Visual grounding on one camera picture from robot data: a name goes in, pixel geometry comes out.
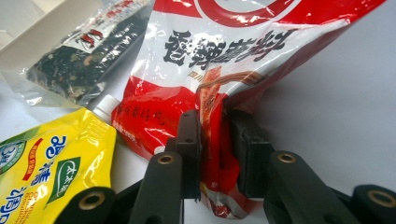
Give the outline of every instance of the white cap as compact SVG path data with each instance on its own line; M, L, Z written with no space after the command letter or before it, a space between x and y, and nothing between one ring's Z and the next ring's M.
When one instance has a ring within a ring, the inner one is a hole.
M120 101L114 98L112 95L106 95L102 101L92 111L99 116L106 123L111 121L111 112L120 104Z

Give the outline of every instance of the yellow packet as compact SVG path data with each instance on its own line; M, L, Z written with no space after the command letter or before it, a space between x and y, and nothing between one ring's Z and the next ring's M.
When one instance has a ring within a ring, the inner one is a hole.
M53 223L79 192L110 188L115 140L81 108L1 142L0 223Z

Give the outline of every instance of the red and white bag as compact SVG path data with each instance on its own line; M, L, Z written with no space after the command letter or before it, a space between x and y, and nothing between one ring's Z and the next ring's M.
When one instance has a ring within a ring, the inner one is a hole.
M382 3L157 0L112 124L149 159L176 136L181 113L198 108L203 201L218 217L245 217L257 203L235 187L227 110L252 112L265 89Z

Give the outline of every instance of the screw hole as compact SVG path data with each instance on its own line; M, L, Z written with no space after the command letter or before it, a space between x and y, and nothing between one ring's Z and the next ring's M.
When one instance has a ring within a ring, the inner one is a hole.
M79 201L78 207L82 210L92 210L101 205L105 201L105 197L102 191L90 192Z

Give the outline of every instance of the plastic packaging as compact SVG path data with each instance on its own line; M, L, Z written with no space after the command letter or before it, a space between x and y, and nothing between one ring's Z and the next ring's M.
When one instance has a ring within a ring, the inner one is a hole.
M110 188L116 130L81 108L0 143L0 223L53 223L91 187Z
M14 90L22 92L30 105L42 104L51 97L46 91L51 91L61 96L52 96L55 102L67 99L86 106L114 78L107 71L115 61L144 35L149 20L148 5L149 0L117 0L100 8L97 15L88 18L58 47L21 71L24 77L42 88L28 84L14 87Z
M251 113L277 80L332 43L382 0L157 0L112 124L150 158L199 108L203 202L218 217L245 217L255 203L236 187L227 111Z

